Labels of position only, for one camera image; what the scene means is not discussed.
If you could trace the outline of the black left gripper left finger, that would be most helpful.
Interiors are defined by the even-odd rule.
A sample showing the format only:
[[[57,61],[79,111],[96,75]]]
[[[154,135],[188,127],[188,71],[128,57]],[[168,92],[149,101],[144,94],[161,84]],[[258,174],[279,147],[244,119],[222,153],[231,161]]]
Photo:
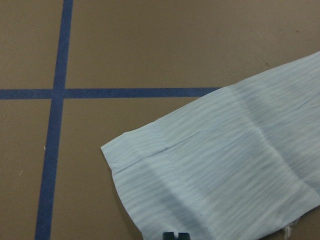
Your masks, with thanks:
[[[164,232],[162,234],[162,240],[175,240],[174,232]]]

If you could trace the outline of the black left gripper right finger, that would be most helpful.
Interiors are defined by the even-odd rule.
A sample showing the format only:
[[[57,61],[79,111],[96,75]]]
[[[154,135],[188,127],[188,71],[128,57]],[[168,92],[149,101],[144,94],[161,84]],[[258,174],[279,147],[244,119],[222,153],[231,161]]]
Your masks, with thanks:
[[[179,232],[177,239],[178,240],[190,240],[190,234],[187,232]]]

